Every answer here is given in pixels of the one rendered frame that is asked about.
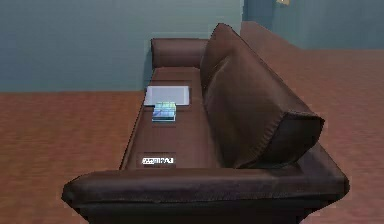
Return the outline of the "white closed laptop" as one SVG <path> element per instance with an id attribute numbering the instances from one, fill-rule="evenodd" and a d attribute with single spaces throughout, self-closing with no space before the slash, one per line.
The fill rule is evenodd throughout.
<path id="1" fill-rule="evenodd" d="M 177 106 L 190 104 L 188 86 L 148 86 L 144 104 L 155 105 L 158 102 L 174 102 Z"/>

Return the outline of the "black remote control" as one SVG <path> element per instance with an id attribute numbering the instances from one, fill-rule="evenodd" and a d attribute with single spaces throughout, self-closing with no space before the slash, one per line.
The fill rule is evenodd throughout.
<path id="1" fill-rule="evenodd" d="M 173 152 L 143 152 L 136 158 L 136 166 L 139 168 L 174 168 L 176 166 L 176 154 Z"/>

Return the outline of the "brown leather sofa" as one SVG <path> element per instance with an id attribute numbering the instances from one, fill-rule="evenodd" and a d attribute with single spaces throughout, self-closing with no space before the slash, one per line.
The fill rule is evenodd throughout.
<path id="1" fill-rule="evenodd" d="M 189 87 L 171 123 L 142 106 L 121 165 L 65 184 L 88 224 L 301 224 L 350 185 L 319 138 L 324 121 L 230 26 L 155 38 L 151 84 Z M 174 168 L 139 168 L 173 152 Z"/>

